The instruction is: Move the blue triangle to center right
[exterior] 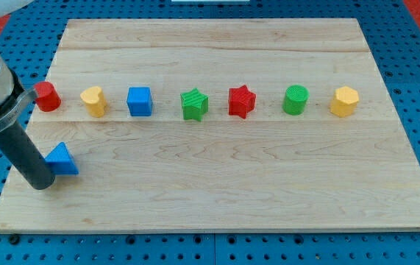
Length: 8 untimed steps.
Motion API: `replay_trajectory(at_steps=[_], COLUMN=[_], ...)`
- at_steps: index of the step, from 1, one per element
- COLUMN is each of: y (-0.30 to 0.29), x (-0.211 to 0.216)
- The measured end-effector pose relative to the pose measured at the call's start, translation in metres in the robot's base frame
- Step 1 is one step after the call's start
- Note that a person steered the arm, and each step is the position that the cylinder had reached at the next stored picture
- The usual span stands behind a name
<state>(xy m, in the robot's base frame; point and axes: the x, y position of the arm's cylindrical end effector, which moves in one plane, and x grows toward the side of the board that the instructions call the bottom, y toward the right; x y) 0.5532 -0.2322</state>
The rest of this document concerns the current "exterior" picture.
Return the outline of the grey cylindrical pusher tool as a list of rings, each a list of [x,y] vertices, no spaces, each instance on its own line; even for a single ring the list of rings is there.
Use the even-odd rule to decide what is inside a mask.
[[[17,121],[0,132],[0,150],[34,189],[43,190],[55,181],[45,158]]]

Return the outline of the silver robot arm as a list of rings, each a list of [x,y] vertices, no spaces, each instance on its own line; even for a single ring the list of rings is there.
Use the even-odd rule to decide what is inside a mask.
[[[31,2],[0,0],[0,17]],[[31,187],[42,190],[55,181],[55,175],[18,122],[19,115],[37,97],[35,89],[25,88],[0,56],[0,150]]]

